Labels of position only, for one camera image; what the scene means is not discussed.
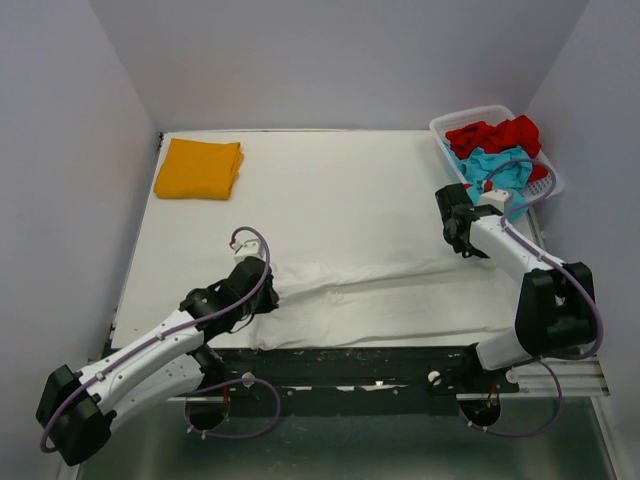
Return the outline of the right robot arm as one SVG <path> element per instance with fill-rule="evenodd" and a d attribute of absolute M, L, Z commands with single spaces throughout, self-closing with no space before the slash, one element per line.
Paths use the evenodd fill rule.
<path fill-rule="evenodd" d="M 598 343 L 602 322 L 585 264 L 549 255 L 515 230 L 495 202 L 475 205 L 460 183 L 439 189 L 435 198 L 454 252 L 492 260 L 520 288 L 513 327 L 467 348 L 472 360 L 459 370 L 467 389 L 485 390 L 496 370 Z"/>

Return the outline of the white t-shirt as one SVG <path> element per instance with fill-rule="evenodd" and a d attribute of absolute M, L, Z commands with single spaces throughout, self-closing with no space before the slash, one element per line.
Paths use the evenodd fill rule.
<path fill-rule="evenodd" d="M 382 265 L 278 263 L 278 309 L 255 321 L 254 348 L 444 346 L 512 326 L 518 287 L 489 260 Z"/>

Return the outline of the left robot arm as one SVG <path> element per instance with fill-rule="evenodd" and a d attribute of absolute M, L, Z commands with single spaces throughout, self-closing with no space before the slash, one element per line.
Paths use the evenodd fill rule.
<path fill-rule="evenodd" d="M 78 465 L 146 409 L 177 395 L 209 395 L 236 384 L 209 342 L 233 332 L 243 319 L 272 312 L 278 302 L 269 261 L 249 256 L 228 277 L 191 290 L 128 346 L 78 370 L 58 367 L 36 409 L 41 451 Z"/>

